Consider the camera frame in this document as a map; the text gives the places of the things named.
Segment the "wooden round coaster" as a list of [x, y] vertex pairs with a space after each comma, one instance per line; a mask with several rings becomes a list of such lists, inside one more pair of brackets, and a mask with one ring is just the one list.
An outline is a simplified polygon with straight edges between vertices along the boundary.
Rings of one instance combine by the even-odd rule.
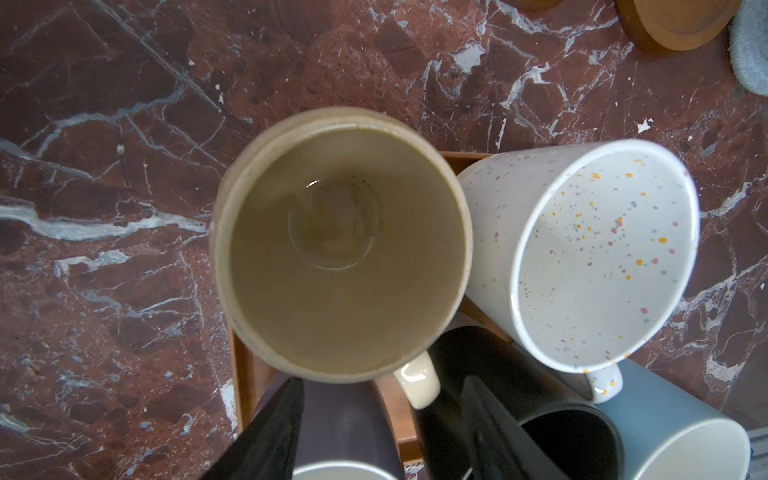
[[506, 0], [506, 3], [526, 11], [541, 11], [551, 8], [562, 0]]
[[697, 49], [731, 21], [741, 0], [617, 0], [620, 23], [641, 50], [667, 54]]

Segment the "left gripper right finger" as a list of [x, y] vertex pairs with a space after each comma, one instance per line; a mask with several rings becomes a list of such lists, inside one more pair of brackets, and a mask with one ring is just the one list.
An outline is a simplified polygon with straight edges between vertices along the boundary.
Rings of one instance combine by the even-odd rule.
[[565, 479], [490, 389], [464, 379], [459, 401], [474, 479]]

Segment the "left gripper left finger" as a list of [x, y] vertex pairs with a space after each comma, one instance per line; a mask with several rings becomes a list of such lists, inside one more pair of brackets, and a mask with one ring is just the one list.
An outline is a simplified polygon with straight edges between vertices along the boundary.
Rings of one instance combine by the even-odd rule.
[[201, 479], [291, 479], [304, 398], [301, 379], [291, 377], [283, 382]]

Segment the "beige ceramic mug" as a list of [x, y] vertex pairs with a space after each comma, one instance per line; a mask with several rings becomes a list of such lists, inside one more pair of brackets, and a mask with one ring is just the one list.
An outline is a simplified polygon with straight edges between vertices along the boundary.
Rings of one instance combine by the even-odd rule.
[[473, 233], [417, 131], [353, 107], [278, 122], [226, 171], [209, 239], [225, 318], [265, 363], [335, 384], [391, 374], [416, 410], [438, 397], [428, 350], [464, 297]]

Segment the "grey round coaster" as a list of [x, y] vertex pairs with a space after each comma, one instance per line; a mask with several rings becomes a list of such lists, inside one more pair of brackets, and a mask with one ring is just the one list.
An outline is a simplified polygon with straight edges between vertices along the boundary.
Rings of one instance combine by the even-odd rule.
[[743, 0], [729, 26], [735, 78], [748, 92], [767, 96], [767, 0]]

